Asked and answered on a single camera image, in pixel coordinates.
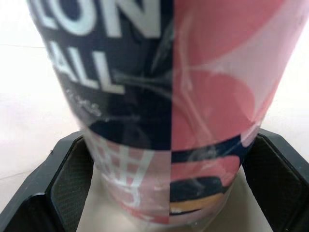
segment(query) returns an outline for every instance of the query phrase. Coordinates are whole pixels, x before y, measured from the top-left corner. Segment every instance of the can label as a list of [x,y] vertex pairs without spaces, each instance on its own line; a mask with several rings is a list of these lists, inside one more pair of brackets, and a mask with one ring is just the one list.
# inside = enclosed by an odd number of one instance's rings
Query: can label
[[225,202],[307,0],[28,0],[112,196],[163,224]]

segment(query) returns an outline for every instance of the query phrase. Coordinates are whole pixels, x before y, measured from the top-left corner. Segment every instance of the white surface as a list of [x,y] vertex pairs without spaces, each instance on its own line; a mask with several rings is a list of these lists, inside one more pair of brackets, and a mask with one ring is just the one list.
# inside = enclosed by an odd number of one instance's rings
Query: white surface
[[[78,130],[63,98],[42,42],[24,0],[0,1],[0,212],[26,176],[56,142]],[[309,25],[299,41],[275,100],[262,125],[281,134],[309,161]],[[107,231],[107,222],[121,232],[134,230],[123,215],[104,205],[95,173],[79,232]],[[226,207],[208,232],[269,232],[265,217],[247,186],[243,171]]]

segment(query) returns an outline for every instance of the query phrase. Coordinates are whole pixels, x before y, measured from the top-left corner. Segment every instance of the white letters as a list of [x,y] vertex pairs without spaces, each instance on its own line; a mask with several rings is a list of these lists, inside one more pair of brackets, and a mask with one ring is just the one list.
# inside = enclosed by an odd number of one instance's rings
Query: white letters
[[38,17],[39,17],[42,25],[47,27],[47,28],[50,28],[50,29],[58,29],[58,26],[57,26],[55,20],[52,17],[48,17],[45,14],[41,0],[33,0],[33,3],[34,3],[34,5],[37,9]]
[[92,57],[97,69],[97,74],[101,82],[102,90],[109,93],[124,94],[125,88],[121,85],[113,85],[108,70],[108,65],[104,52],[95,51]]
[[50,7],[56,16],[59,23],[68,32],[82,36],[89,34],[97,22],[97,12],[93,0],[79,0],[77,1],[80,7],[80,17],[78,20],[72,20],[61,8],[59,0],[50,0]]
[[65,56],[63,55],[60,47],[54,41],[50,42],[51,50],[53,53],[53,64],[55,68],[60,72],[64,73],[68,76],[68,78],[73,82],[78,82],[73,70],[71,69],[68,61],[66,60]]
[[85,68],[84,68],[84,64],[82,62],[81,56],[77,48],[69,47],[68,50],[69,50],[73,65],[75,67],[75,70],[78,73],[79,78],[81,80],[81,84],[89,88],[99,89],[99,85],[97,81],[88,79]]
[[161,34],[160,0],[143,0],[144,12],[134,0],[101,0],[106,32],[109,37],[122,36],[119,7],[145,38]]

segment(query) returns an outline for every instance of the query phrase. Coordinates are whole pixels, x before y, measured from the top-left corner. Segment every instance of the black plastic holder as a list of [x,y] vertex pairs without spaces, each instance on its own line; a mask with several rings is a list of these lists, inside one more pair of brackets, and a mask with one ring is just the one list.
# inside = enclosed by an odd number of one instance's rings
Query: black plastic holder
[[[281,136],[261,129],[243,168],[274,232],[309,232],[309,164]],[[0,232],[75,232],[92,172],[82,134],[61,139],[0,214]]]

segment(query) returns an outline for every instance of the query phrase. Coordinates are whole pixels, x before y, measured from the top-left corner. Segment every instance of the yellow stripe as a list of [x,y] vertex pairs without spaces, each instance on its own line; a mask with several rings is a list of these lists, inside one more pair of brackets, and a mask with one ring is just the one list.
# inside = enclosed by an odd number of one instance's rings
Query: yellow stripe
[[169,210],[171,213],[180,213],[186,211],[192,211],[196,209],[205,208],[211,206],[212,204],[217,203],[224,195],[222,193],[218,193],[216,195],[212,195],[210,197],[205,197],[198,200],[186,201],[186,202],[170,202]]

